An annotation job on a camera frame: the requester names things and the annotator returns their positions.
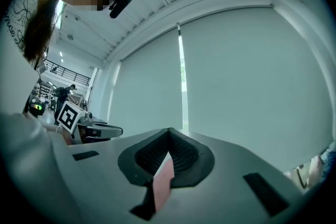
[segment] railing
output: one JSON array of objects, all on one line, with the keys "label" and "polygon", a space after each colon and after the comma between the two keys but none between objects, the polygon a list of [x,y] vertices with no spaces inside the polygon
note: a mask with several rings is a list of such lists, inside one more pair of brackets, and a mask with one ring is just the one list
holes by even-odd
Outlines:
[{"label": "railing", "polygon": [[49,70],[51,73],[57,74],[69,80],[73,80],[85,86],[89,85],[90,78],[83,76],[79,73],[73,72],[67,68],[64,68],[48,59],[44,61],[44,65],[46,66],[46,69]]}]

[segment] dark hair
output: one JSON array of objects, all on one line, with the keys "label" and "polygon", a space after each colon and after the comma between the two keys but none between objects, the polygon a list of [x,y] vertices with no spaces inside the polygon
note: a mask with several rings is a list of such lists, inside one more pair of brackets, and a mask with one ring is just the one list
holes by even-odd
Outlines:
[{"label": "dark hair", "polygon": [[39,5],[31,17],[24,36],[24,56],[31,62],[43,56],[55,25],[52,20],[59,0],[50,0]]}]

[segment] person in dark clothing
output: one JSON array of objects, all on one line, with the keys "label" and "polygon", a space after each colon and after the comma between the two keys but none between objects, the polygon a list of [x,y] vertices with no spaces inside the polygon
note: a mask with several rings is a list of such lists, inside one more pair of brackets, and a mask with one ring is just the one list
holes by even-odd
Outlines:
[{"label": "person in dark clothing", "polygon": [[62,108],[57,109],[57,110],[55,111],[55,113],[54,113],[54,118],[55,118],[54,125],[58,125],[57,118],[58,118],[59,113],[61,112],[61,109],[62,109]]},{"label": "person in dark clothing", "polygon": [[64,102],[68,99],[69,101],[77,104],[77,102],[71,97],[71,92],[76,89],[76,86],[73,84],[70,87],[66,87],[61,90],[59,93],[57,103],[56,103],[56,110],[61,109],[64,105]]},{"label": "person in dark clothing", "polygon": [[56,70],[57,70],[57,67],[52,68],[52,69],[51,69],[51,73],[55,73],[55,74],[57,74],[57,71],[56,71]]}]

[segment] roller blind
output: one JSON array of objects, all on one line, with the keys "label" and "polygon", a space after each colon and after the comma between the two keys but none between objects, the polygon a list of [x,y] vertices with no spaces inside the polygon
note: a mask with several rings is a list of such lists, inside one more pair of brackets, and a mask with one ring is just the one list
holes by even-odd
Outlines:
[{"label": "roller blind", "polygon": [[189,130],[242,145],[286,171],[332,141],[326,82],[307,42],[271,8],[181,26]]},{"label": "roller blind", "polygon": [[181,67],[174,29],[122,62],[109,123],[130,136],[153,129],[182,128]]}]

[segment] black vent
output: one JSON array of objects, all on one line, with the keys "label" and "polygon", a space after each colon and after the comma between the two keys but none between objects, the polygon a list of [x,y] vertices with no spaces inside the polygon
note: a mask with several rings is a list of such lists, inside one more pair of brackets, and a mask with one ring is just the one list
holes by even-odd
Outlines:
[{"label": "black vent", "polygon": [[118,165],[130,183],[148,186],[168,152],[174,165],[172,188],[196,186],[214,167],[215,158],[207,146],[173,128],[162,129],[125,149]]},{"label": "black vent", "polygon": [[245,175],[244,179],[271,217],[277,215],[289,206],[258,173]]},{"label": "black vent", "polygon": [[76,161],[80,161],[81,159],[87,159],[87,158],[91,158],[97,155],[99,155],[97,151],[87,151],[83,153],[73,154],[73,158]]}]

